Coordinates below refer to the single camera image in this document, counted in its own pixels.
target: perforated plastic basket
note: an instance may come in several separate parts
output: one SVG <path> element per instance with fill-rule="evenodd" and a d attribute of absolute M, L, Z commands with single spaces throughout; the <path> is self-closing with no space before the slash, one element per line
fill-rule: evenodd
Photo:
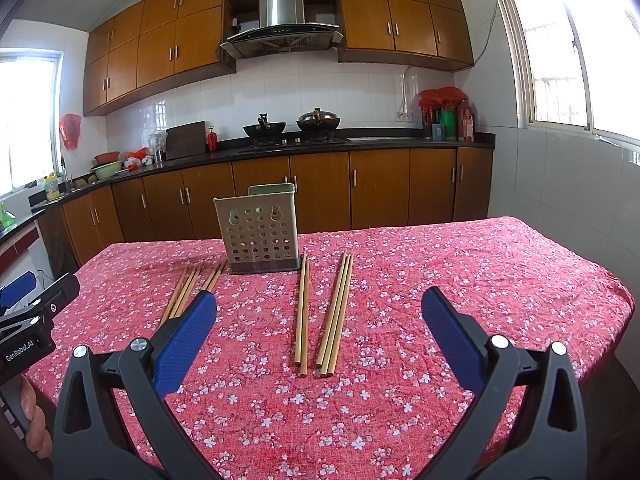
<path fill-rule="evenodd" d="M 247 196 L 213 202 L 232 274 L 300 268 L 293 184 L 251 186 Z"/>

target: bamboo chopstick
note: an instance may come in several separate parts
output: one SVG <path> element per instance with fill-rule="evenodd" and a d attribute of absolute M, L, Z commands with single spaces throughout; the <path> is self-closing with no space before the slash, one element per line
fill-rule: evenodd
<path fill-rule="evenodd" d="M 334 322 L 335 304 L 340 296 L 340 284 L 342 282 L 342 274 L 344 272 L 345 263 L 347 261 L 347 253 L 342 255 L 342 261 L 340 262 L 340 271 L 335 279 L 334 296 L 331 300 L 329 310 L 324 317 L 324 335 L 322 336 L 322 342 L 320 343 L 320 350 L 318 352 L 318 358 L 316 359 L 316 365 L 318 368 L 322 367 L 322 361 L 324 360 L 324 352 L 326 351 L 326 344 L 329 342 L 329 330 Z"/>
<path fill-rule="evenodd" d="M 218 267 L 218 270 L 216 271 L 215 275 L 209 282 L 209 286 L 207 287 L 207 290 L 209 292 L 213 292 L 213 289 L 216 288 L 216 283 L 218 282 L 218 278 L 220 277 L 220 274 L 222 274 L 222 271 L 225 270 L 225 266 L 226 266 L 226 260 L 223 260 L 222 263 L 220 263 L 220 266 Z"/>
<path fill-rule="evenodd" d="M 180 298 L 180 303 L 178 307 L 175 309 L 175 313 L 173 317 L 180 317 L 184 312 L 184 309 L 187 306 L 189 301 L 189 296 L 191 295 L 191 291 L 193 290 L 194 285 L 198 281 L 198 276 L 200 275 L 200 271 L 202 270 L 202 262 L 198 264 L 198 266 L 193 271 L 193 276 L 191 277 L 191 281 L 184 285 L 184 291 L 182 297 Z"/>
<path fill-rule="evenodd" d="M 305 257 L 305 293 L 302 303 L 302 354 L 300 361 L 300 375 L 306 377 L 307 360 L 308 360 L 308 339 L 309 339 L 309 277 L 311 272 L 309 269 L 309 256 Z"/>
<path fill-rule="evenodd" d="M 187 279 L 182 284 L 180 294 L 178 295 L 177 298 L 175 298 L 174 306 L 172 307 L 171 313 L 169 314 L 169 319 L 175 317 L 175 313 L 178 310 L 178 306 L 180 305 L 180 302 L 182 301 L 182 297 L 184 296 L 184 291 L 186 290 L 187 285 L 189 285 L 189 283 L 193 279 L 193 275 L 195 274 L 195 272 L 196 272 L 196 267 L 194 266 L 193 269 L 191 269 L 191 272 L 189 273 L 189 275 L 187 276 Z"/>
<path fill-rule="evenodd" d="M 211 283 L 211 280 L 216 275 L 216 272 L 218 272 L 218 267 L 219 266 L 220 266 L 220 264 L 215 264 L 213 266 L 213 270 L 211 271 L 211 274 L 209 276 L 207 276 L 206 280 L 204 280 L 204 283 L 202 284 L 202 288 L 200 290 L 207 290 L 207 287 L 209 286 L 209 283 Z"/>
<path fill-rule="evenodd" d="M 300 284 L 298 285 L 298 314 L 296 318 L 296 342 L 293 361 L 299 365 L 302 360 L 302 304 L 305 299 L 306 253 L 302 255 L 300 264 Z"/>
<path fill-rule="evenodd" d="M 167 319 L 169 319 L 169 314 L 171 313 L 171 310 L 174 307 L 175 300 L 180 294 L 180 291 L 182 290 L 182 285 L 184 284 L 184 277 L 187 275 L 187 269 L 189 269 L 189 266 L 184 267 L 184 269 L 182 270 L 182 275 L 180 276 L 178 283 L 176 283 L 175 285 L 174 293 L 171 295 L 171 298 L 169 298 L 169 303 L 167 304 L 166 309 L 164 310 L 164 314 L 162 314 L 162 319 L 160 320 L 160 326 L 162 326 L 162 324 Z"/>
<path fill-rule="evenodd" d="M 320 368 L 320 375 L 326 376 L 327 371 L 329 369 L 329 360 L 331 357 L 331 353 L 333 351 L 333 347 L 335 344 L 335 331 L 338 328 L 338 318 L 340 313 L 340 308 L 342 306 L 342 298 L 344 296 L 344 290 L 347 283 L 347 271 L 349 269 L 349 265 L 351 263 L 351 256 L 347 254 L 347 258 L 344 264 L 344 269 L 342 270 L 342 276 L 340 277 L 340 291 L 338 292 L 338 301 L 336 303 L 337 310 L 334 311 L 334 318 L 331 322 L 331 327 L 329 328 L 329 341 L 324 349 L 324 356 L 322 358 L 322 366 Z"/>
<path fill-rule="evenodd" d="M 331 357 L 329 358 L 328 375 L 335 372 L 335 363 L 338 360 L 338 349 L 340 348 L 340 337 L 342 336 L 342 326 L 344 324 L 344 313 L 347 309 L 347 299 L 349 297 L 349 286 L 351 285 L 351 269 L 353 269 L 353 255 L 349 257 L 349 270 L 347 271 L 346 284 L 342 294 L 342 303 L 340 304 L 340 312 L 338 313 L 338 326 L 335 330 L 334 344 L 331 348 Z"/>

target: range hood chimney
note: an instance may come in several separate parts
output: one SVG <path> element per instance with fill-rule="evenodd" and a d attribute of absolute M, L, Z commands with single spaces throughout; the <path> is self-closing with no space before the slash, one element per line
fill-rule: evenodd
<path fill-rule="evenodd" d="M 232 57 L 326 50 L 338 46 L 338 25 L 305 23 L 304 0 L 259 0 L 260 27 L 231 36 L 220 46 Z"/>

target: red floral tablecloth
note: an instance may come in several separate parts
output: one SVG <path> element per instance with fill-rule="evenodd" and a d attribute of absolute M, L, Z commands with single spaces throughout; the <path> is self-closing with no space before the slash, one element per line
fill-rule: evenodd
<path fill-rule="evenodd" d="M 310 361 L 340 256 L 354 254 L 334 377 L 296 375 L 297 273 L 223 274 L 218 319 L 183 386 L 166 398 L 225 478 L 417 474 L 473 397 L 421 319 L 431 285 L 517 346 L 561 341 L 581 381 L 615 347 L 634 309 L 612 274 L 513 218 L 301 235 L 299 245 L 311 258 Z M 223 257 L 219 240 L 110 246 L 78 272 L 80 296 L 56 317 L 58 349 L 29 377 L 57 399 L 76 345 L 98 353 L 151 337 L 185 264 L 206 261 L 200 285 Z M 494 442 L 508 433 L 521 395 L 512 396 Z M 118 402 L 140 455 L 156 462 L 123 392 Z"/>

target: blue gripper pad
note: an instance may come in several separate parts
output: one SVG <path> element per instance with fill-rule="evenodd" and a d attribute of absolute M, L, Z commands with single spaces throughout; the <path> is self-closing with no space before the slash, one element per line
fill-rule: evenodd
<path fill-rule="evenodd" d="M 154 364 L 153 386 L 158 396 L 178 390 L 200 347 L 216 322 L 216 298 L 201 290 L 182 316 L 168 320 L 162 328 L 172 322 L 180 322 L 172 337 L 165 343 Z"/>
<path fill-rule="evenodd" d="M 25 272 L 20 278 L 0 288 L 0 308 L 11 308 L 36 288 L 33 272 Z"/>
<path fill-rule="evenodd" d="M 479 394 L 484 388 L 487 336 L 476 320 L 458 314 L 437 286 L 422 295 L 422 318 L 436 339 L 460 386 Z"/>

